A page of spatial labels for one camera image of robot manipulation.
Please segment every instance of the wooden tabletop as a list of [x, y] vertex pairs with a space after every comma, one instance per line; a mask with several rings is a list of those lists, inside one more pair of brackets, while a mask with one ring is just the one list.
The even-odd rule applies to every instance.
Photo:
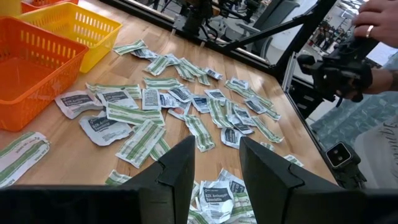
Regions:
[[[266, 115], [261, 115], [271, 131], [285, 137], [281, 143], [273, 144], [275, 152], [281, 156], [293, 154], [305, 164], [305, 169], [335, 183], [332, 174], [274, 77], [218, 52], [200, 48], [185, 39], [171, 35], [167, 30], [102, 2], [80, 0], [79, 5], [123, 24], [116, 45], [130, 44], [143, 39], [149, 49], [158, 54], [173, 53], [178, 58], [185, 57], [195, 65], [213, 68], [224, 75], [224, 80], [220, 81], [209, 78], [211, 82], [209, 87], [198, 82], [190, 83], [182, 80], [173, 67], [167, 67], [160, 75], [160, 78], [178, 78], [192, 93], [204, 94], [203, 90], [219, 88], [229, 99], [242, 103], [243, 97], [225, 88], [224, 83], [225, 80], [233, 76], [247, 80], [251, 88], [261, 96], [270, 99], [274, 103], [276, 111], [282, 115], [278, 122], [271, 120]], [[81, 74], [67, 91], [84, 90], [86, 82], [109, 85], [138, 83], [141, 88], [145, 88], [143, 78], [153, 78], [149, 73], [142, 71], [149, 63], [148, 60], [139, 59], [130, 54], [120, 57], [116, 53], [110, 52], [89, 73]], [[137, 100], [137, 104], [140, 106], [141, 101]], [[187, 137], [190, 132], [183, 121], [166, 113], [166, 110], [162, 110], [162, 112], [166, 123], [164, 139], [172, 147]], [[122, 174], [134, 176], [153, 163], [153, 160], [148, 157], [143, 166], [136, 169], [129, 163], [118, 159], [115, 153], [126, 139], [113, 142], [106, 147], [100, 147], [91, 142], [80, 128], [78, 121], [84, 115], [98, 113], [99, 111], [86, 111], [70, 120], [53, 102], [21, 132], [0, 131], [0, 149], [28, 131], [38, 131], [51, 142], [49, 152], [29, 169], [17, 181], [17, 184], [103, 185], [113, 169]], [[195, 148], [195, 180], [215, 180], [222, 168], [241, 177], [238, 150], [225, 146], [221, 142], [221, 129], [218, 129], [212, 122], [210, 114], [200, 114], [193, 106], [191, 106], [189, 114], [195, 114], [201, 118], [216, 144], [215, 148], [204, 153]], [[255, 133], [251, 134], [250, 138], [258, 142], [269, 142], [257, 128], [254, 130]]]

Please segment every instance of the human hand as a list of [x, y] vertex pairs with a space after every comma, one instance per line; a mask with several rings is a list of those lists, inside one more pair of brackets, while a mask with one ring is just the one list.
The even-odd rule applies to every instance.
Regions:
[[358, 11], [353, 20], [356, 37], [366, 37], [369, 26], [373, 25], [370, 37], [398, 48], [398, 1], [370, 0]]

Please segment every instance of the cable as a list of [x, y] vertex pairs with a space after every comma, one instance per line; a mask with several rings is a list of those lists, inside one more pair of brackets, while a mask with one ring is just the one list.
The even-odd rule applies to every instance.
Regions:
[[217, 32], [217, 30], [214, 29], [214, 28], [212, 28], [212, 26], [209, 25], [208, 19], [205, 19], [205, 21], [206, 21], [206, 26], [207, 26], [209, 29], [211, 29], [211, 30], [215, 33], [216, 37], [215, 37], [213, 40], [216, 41], [217, 38], [218, 38], [218, 32]]

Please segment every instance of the finger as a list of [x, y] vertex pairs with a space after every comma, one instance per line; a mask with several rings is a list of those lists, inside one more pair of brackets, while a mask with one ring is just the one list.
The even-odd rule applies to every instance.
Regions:
[[370, 0], [359, 7], [358, 12], [382, 12], [386, 8], [388, 0]]
[[[369, 29], [369, 25], [363, 25], [363, 26], [359, 26], [359, 27], [355, 27], [354, 30], [354, 36], [356, 37], [366, 37], [366, 33], [368, 32]], [[377, 40], [377, 31], [379, 30], [379, 27], [375, 26], [373, 27], [369, 37], [372, 37], [373, 39]]]
[[353, 20], [353, 25], [374, 25], [379, 26], [381, 23], [381, 14], [378, 12], [361, 12]]

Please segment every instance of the person's arm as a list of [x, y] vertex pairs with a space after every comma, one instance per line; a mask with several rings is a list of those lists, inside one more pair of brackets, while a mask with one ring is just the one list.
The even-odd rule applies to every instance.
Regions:
[[365, 94], [379, 94], [384, 91], [398, 91], [398, 70], [373, 69], [372, 85]]

